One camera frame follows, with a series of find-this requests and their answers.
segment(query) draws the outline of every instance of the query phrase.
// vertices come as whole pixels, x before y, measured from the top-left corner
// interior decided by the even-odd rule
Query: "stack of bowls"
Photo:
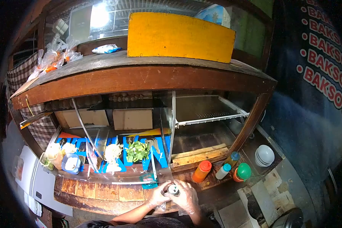
[[[260,167],[268,167],[275,160],[274,151],[267,145],[260,145],[255,152],[256,165]]]

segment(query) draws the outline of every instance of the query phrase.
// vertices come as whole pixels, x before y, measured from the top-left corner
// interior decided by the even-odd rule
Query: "chopped greens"
[[[126,149],[126,151],[128,162],[136,162],[138,160],[148,159],[148,154],[150,153],[148,144],[141,143],[140,141],[135,141],[129,144],[129,148]]]
[[[46,158],[45,160],[44,160],[44,163],[43,163],[45,166],[48,166],[49,164],[50,164],[50,161],[48,160],[48,158]]]

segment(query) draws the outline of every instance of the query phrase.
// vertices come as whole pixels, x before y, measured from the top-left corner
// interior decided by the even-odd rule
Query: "plastic glove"
[[[174,180],[173,183],[178,187],[180,194],[174,196],[170,193],[165,193],[165,196],[169,197],[179,208],[192,215],[196,211],[199,211],[198,197],[195,189],[187,182],[182,180]]]
[[[170,201],[169,197],[163,195],[164,188],[171,183],[171,180],[164,182],[162,185],[158,186],[153,190],[151,197],[146,201],[146,205],[149,208],[155,208],[163,204],[164,202]]]

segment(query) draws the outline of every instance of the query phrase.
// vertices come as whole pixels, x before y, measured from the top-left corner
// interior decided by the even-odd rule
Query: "blue plastic container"
[[[76,167],[73,169],[73,170],[66,170],[64,167],[66,165],[66,162],[68,160],[68,158],[77,158],[77,163],[76,163]],[[71,173],[71,174],[78,174],[79,171],[80,171],[80,166],[81,166],[81,160],[79,158],[79,156],[75,153],[68,153],[66,154],[64,157],[63,157],[63,160],[62,160],[62,164],[61,164],[61,167],[64,171],[68,172],[68,173]]]

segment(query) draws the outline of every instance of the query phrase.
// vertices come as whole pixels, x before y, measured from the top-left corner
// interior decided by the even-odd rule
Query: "checkered curtain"
[[[38,52],[34,53],[20,65],[16,66],[14,69],[6,73],[6,81],[8,84],[10,96],[27,81],[30,74],[34,71],[34,68],[37,65],[37,61]],[[44,104],[42,103],[32,105],[31,110],[34,115],[37,115],[45,110]],[[24,120],[32,116],[29,108],[20,109],[20,113],[23,116]],[[27,126],[27,128],[33,135],[34,139],[37,141],[38,145],[43,150],[46,150],[48,143],[50,142],[50,139],[56,130],[56,126],[54,125],[50,116],[46,116],[44,118],[41,118],[40,120],[35,121],[31,125]]]

